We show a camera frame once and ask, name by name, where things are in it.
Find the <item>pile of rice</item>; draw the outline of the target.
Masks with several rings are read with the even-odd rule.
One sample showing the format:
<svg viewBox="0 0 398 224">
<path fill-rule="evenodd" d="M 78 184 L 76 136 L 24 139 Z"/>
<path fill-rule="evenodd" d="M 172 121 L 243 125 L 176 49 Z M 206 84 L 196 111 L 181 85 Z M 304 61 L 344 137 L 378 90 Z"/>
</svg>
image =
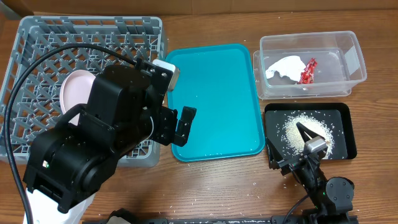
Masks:
<svg viewBox="0 0 398 224">
<path fill-rule="evenodd" d="M 297 123 L 325 138 L 328 146 L 324 159 L 345 159 L 347 149 L 342 122 L 335 110 L 310 111 L 290 110 L 282 113 L 282 120 L 276 124 L 275 147 L 280 153 L 291 158 L 303 152 L 302 139 Z"/>
</svg>

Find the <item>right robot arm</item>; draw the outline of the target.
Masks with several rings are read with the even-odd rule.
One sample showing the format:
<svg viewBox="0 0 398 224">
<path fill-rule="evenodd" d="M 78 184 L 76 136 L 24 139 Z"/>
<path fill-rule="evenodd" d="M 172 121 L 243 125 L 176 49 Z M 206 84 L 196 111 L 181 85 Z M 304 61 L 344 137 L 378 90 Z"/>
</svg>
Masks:
<svg viewBox="0 0 398 224">
<path fill-rule="evenodd" d="M 286 159 L 271 141 L 267 142 L 269 167 L 279 169 L 282 175 L 293 174 L 304 187 L 306 195 L 285 216 L 273 216 L 274 223 L 358 223 L 350 216 L 353 209 L 354 183 L 345 177 L 327 179 L 320 169 L 320 161 L 328 146 L 325 138 L 297 123 L 296 127 L 305 141 L 303 152 Z"/>
</svg>

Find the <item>white napkin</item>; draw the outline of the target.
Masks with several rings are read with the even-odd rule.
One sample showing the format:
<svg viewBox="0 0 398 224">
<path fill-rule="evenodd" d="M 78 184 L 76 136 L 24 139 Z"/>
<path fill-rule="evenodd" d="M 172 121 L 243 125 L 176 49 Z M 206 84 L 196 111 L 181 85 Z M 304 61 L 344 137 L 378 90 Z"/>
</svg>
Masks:
<svg viewBox="0 0 398 224">
<path fill-rule="evenodd" d="M 278 73 L 281 78 L 287 77 L 297 83 L 300 81 L 301 73 L 304 72 L 305 67 L 306 65 L 299 56 L 292 55 L 273 63 L 266 69 L 265 76 L 267 79 L 271 79 Z"/>
</svg>

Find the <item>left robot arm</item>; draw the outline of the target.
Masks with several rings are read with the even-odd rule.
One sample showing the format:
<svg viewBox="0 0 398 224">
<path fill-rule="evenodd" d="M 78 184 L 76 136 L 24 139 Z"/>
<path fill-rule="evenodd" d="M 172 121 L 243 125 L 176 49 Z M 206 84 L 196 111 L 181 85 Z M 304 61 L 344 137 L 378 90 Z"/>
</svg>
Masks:
<svg viewBox="0 0 398 224">
<path fill-rule="evenodd" d="M 119 160 L 138 144 L 184 146 L 196 109 L 165 107 L 179 69 L 168 62 L 138 60 L 108 65 L 91 84 L 74 90 L 77 101 L 32 142 L 24 174 L 26 223 L 78 223 Z"/>
</svg>

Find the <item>red snack wrapper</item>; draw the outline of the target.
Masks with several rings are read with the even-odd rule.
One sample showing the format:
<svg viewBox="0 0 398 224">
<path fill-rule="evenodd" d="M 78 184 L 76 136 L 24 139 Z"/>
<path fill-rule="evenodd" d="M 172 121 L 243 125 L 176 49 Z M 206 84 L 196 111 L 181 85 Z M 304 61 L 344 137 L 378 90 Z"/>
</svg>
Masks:
<svg viewBox="0 0 398 224">
<path fill-rule="evenodd" d="M 313 83 L 315 68 L 317 66 L 317 61 L 314 58 L 311 58 L 307 63 L 304 71 L 300 75 L 299 84 L 311 84 Z"/>
</svg>

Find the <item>large white plate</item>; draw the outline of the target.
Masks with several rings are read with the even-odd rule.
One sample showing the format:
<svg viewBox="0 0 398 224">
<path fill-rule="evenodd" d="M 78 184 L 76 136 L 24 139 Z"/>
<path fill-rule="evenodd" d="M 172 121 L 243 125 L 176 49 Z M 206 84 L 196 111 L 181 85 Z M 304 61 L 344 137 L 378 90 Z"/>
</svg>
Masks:
<svg viewBox="0 0 398 224">
<path fill-rule="evenodd" d="M 60 107 L 62 114 L 77 104 L 88 102 L 95 75 L 86 70 L 71 72 L 64 79 L 60 89 Z"/>
</svg>

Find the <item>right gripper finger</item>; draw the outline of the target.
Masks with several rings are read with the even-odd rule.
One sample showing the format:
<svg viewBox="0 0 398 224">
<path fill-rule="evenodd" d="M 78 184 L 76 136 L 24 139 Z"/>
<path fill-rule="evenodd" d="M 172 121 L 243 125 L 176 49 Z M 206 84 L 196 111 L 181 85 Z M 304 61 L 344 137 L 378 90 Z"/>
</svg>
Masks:
<svg viewBox="0 0 398 224">
<path fill-rule="evenodd" d="M 284 158 L 281 156 L 281 154 L 269 138 L 266 138 L 266 146 L 267 155 L 269 158 L 269 168 L 274 170 L 280 169 L 280 163 L 284 162 Z"/>
<path fill-rule="evenodd" d="M 306 126 L 304 126 L 302 123 L 298 122 L 296 123 L 296 127 L 304 141 L 307 142 L 308 140 L 315 138 L 315 137 L 322 137 L 319 134 L 313 132 L 312 130 L 308 129 Z"/>
</svg>

